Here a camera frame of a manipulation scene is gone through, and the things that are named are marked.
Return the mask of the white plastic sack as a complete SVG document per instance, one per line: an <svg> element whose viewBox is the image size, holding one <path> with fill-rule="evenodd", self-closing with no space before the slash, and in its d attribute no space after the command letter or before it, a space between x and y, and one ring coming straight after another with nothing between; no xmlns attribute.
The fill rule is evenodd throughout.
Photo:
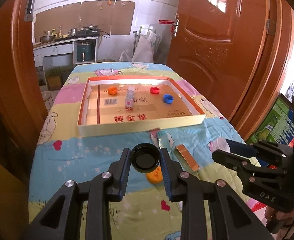
<svg viewBox="0 0 294 240"><path fill-rule="evenodd" d="M161 42L161 35L150 33L149 35L140 35L133 56L129 56L129 51L123 51L119 62L142 62L154 63L154 53L157 51Z"/></svg>

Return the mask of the dark green air fryer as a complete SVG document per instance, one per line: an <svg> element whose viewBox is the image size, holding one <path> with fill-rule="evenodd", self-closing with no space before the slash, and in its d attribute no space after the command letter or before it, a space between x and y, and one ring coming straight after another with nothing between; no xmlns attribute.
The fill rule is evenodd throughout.
<svg viewBox="0 0 294 240"><path fill-rule="evenodd" d="M77 44L77 61L85 62L93 60L92 42L80 42Z"/></svg>

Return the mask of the black bottle cap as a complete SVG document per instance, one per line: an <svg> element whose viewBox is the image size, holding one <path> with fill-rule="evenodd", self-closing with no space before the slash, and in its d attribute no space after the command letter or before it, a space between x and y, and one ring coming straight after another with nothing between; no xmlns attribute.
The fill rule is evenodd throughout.
<svg viewBox="0 0 294 240"><path fill-rule="evenodd" d="M130 160L136 171L150 173L159 166L160 152L153 144L141 143L131 150Z"/></svg>

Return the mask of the black gas stove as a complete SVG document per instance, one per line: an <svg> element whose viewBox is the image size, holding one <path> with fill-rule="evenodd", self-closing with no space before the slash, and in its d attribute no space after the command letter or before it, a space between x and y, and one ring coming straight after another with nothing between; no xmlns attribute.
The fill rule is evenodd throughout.
<svg viewBox="0 0 294 240"><path fill-rule="evenodd" d="M77 30L77 37L99 36L100 29L96 25L89 25Z"/></svg>

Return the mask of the copper gold rectangular box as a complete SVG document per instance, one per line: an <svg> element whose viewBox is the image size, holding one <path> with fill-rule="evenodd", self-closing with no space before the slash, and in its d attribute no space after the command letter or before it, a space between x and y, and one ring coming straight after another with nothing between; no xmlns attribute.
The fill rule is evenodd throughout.
<svg viewBox="0 0 294 240"><path fill-rule="evenodd" d="M175 148L193 172L196 172L200 169L199 164L183 144L178 145Z"/></svg>

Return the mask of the light blue rectangular box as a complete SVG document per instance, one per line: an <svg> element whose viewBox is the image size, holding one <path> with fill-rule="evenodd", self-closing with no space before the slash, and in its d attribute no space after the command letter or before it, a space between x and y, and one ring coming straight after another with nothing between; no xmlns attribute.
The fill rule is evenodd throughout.
<svg viewBox="0 0 294 240"><path fill-rule="evenodd" d="M169 157L172 159L172 150L175 148L174 140L170 133L160 130L157 132L159 148L166 148Z"/></svg>

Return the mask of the red bottle cap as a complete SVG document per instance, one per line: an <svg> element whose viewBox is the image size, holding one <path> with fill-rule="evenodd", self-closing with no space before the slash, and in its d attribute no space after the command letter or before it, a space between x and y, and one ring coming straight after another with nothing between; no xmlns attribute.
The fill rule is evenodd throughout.
<svg viewBox="0 0 294 240"><path fill-rule="evenodd" d="M159 94L160 93L160 88L159 87L151 87L150 88L150 93L151 94Z"/></svg>

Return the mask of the red carton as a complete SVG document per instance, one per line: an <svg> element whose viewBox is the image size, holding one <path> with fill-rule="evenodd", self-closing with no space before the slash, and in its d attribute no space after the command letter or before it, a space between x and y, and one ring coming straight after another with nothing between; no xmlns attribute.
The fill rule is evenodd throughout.
<svg viewBox="0 0 294 240"><path fill-rule="evenodd" d="M252 212L258 211L258 210L266 207L265 204L255 200L253 198L250 198L246 204Z"/></svg>

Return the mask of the blue bottle cap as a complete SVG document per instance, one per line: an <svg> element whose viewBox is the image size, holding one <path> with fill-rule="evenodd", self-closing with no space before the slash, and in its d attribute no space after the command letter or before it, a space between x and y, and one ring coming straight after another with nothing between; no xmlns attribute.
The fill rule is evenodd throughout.
<svg viewBox="0 0 294 240"><path fill-rule="evenodd" d="M163 95L163 102L166 104L172 104L174 101L174 97L170 94L164 94Z"/></svg>

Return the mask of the large orange bottle cap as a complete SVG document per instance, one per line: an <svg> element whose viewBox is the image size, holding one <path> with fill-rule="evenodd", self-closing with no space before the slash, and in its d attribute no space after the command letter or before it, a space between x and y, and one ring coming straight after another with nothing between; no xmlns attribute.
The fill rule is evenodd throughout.
<svg viewBox="0 0 294 240"><path fill-rule="evenodd" d="M161 183L163 181L161 167L158 166L152 172L147 173L146 179L149 183L154 184L154 185Z"/></svg>

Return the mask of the white bottle cap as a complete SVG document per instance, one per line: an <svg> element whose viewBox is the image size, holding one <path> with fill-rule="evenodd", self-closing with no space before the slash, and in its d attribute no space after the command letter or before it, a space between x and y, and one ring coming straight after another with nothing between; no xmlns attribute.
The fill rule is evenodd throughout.
<svg viewBox="0 0 294 240"><path fill-rule="evenodd" d="M209 143L209 149L213 153L216 150L222 150L230 153L231 149L225 138L219 137Z"/></svg>

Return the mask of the green printed carton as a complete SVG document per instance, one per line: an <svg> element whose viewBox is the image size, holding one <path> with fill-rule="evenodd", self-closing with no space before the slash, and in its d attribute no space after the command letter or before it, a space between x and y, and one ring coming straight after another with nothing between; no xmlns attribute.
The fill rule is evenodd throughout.
<svg viewBox="0 0 294 240"><path fill-rule="evenodd" d="M293 106L283 94L278 96L268 115L246 140L246 144L258 142L258 140L266 140L293 147Z"/></svg>

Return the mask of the shallow gold orange box lid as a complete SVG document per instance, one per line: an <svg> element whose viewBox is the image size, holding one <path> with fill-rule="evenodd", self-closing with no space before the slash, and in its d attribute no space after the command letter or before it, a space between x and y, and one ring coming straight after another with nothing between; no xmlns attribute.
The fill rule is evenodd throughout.
<svg viewBox="0 0 294 240"><path fill-rule="evenodd" d="M135 88L133 110L125 109L127 89ZM108 87L117 87L109 95ZM151 94L159 87L159 94ZM163 95L174 97L172 104ZM82 96L78 129L82 137L97 137L198 125L206 115L200 106L170 77L118 75L88 78Z"/></svg>

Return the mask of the brown wooden door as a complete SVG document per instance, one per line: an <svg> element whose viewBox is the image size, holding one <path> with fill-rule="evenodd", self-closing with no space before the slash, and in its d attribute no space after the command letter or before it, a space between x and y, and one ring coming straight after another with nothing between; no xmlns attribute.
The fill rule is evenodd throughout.
<svg viewBox="0 0 294 240"><path fill-rule="evenodd" d="M167 65L227 119L257 70L269 10L270 0L179 0Z"/></svg>

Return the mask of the white kitchen counter cabinet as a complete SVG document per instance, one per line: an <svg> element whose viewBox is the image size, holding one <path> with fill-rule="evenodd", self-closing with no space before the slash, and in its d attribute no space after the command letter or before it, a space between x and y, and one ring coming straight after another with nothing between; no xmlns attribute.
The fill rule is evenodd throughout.
<svg viewBox="0 0 294 240"><path fill-rule="evenodd" d="M80 64L97 63L99 37L81 37L68 40L49 42L33 48L35 67L42 67L43 71L52 67L73 67ZM78 58L78 48L81 45L90 45L90 60L85 57Z"/></svg>

